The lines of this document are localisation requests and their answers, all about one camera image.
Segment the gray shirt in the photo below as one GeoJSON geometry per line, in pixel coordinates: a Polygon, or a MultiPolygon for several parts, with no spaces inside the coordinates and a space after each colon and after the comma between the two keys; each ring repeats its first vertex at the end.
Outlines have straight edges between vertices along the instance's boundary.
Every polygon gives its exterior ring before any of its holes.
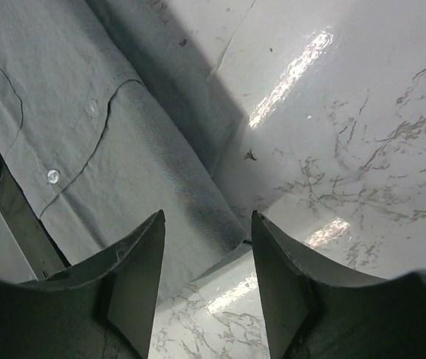
{"type": "Polygon", "coordinates": [[[0,0],[0,153],[72,264],[164,209],[160,300],[246,237],[84,0],[0,0]]]}

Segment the dark stain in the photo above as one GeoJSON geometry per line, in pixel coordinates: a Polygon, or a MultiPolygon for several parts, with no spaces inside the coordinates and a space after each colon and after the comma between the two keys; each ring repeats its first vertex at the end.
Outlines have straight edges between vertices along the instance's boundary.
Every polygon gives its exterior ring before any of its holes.
{"type": "Polygon", "coordinates": [[[252,153],[252,149],[249,149],[247,154],[244,155],[244,159],[252,159],[253,161],[257,161],[258,159],[255,157],[255,155],[252,153]]]}
{"type": "Polygon", "coordinates": [[[168,13],[166,12],[168,5],[162,3],[161,0],[147,0],[147,2],[151,9],[158,15],[161,22],[166,25],[169,21],[168,13]]]}
{"type": "Polygon", "coordinates": [[[243,208],[238,208],[238,207],[231,207],[231,211],[233,211],[233,213],[240,218],[246,218],[246,215],[244,214],[244,212],[246,211],[246,207],[243,208]]]}

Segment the shirt button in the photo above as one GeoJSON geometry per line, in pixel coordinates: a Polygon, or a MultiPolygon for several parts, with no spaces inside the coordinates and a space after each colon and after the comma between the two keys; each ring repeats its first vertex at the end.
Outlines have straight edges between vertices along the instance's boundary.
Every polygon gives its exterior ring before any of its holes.
{"type": "Polygon", "coordinates": [[[58,183],[60,180],[60,173],[58,170],[49,170],[48,171],[48,182],[52,185],[58,183]]]}
{"type": "Polygon", "coordinates": [[[94,99],[90,100],[86,105],[86,112],[90,117],[96,117],[98,115],[98,102],[94,99]]]}

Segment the gray fabric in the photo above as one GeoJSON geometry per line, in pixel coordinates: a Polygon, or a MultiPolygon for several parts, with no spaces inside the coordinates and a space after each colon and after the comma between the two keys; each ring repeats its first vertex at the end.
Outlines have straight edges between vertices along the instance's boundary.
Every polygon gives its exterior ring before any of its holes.
{"type": "Polygon", "coordinates": [[[242,114],[193,46],[181,46],[145,0],[86,0],[203,166],[213,175],[242,114]]]}
{"type": "Polygon", "coordinates": [[[72,264],[164,209],[160,300],[246,237],[84,0],[0,0],[0,153],[72,264]]]}

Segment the white marble floor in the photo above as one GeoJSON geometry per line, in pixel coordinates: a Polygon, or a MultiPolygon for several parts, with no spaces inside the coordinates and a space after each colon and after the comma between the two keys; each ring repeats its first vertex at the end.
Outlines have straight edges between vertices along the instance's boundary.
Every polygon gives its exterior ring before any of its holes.
{"type": "MultiPolygon", "coordinates": [[[[257,209],[351,268],[426,268],[426,0],[148,1],[244,111],[214,180],[245,226],[257,209]]],[[[266,358],[251,261],[165,304],[153,358],[266,358]]]]}
{"type": "Polygon", "coordinates": [[[268,357],[251,251],[156,310],[149,358],[268,357]]]}

